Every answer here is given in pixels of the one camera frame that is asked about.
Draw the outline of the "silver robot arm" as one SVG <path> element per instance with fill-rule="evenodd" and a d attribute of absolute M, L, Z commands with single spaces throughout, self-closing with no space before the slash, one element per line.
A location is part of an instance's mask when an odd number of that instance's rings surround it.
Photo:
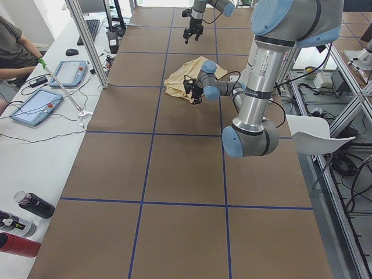
<path fill-rule="evenodd" d="M 207 6 L 210 5 L 220 12 L 221 15 L 230 17 L 238 6 L 237 1 L 228 0 L 195 0 L 191 8 L 182 11 L 182 17 L 189 17 L 189 27 L 184 29 L 183 39 L 188 44 L 189 39 L 195 35 L 195 41 L 203 34 L 204 14 Z"/>
<path fill-rule="evenodd" d="M 217 64 L 207 60 L 196 78 L 184 78 L 186 93 L 197 103 L 201 96 L 229 96 L 238 111 L 224 128 L 222 142 L 233 158 L 270 154 L 278 145 L 276 125 L 264 117 L 285 53 L 293 47 L 317 47 L 338 39 L 343 1 L 259 1 L 253 10 L 254 57 L 247 64 L 248 80 L 221 81 Z"/>

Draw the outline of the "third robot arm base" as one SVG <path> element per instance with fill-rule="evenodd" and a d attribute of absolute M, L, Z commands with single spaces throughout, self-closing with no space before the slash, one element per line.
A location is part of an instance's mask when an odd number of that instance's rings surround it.
<path fill-rule="evenodd" d="M 344 54 L 348 58 L 348 65 L 367 85 L 371 74 L 371 40 L 361 51 L 344 51 Z"/>

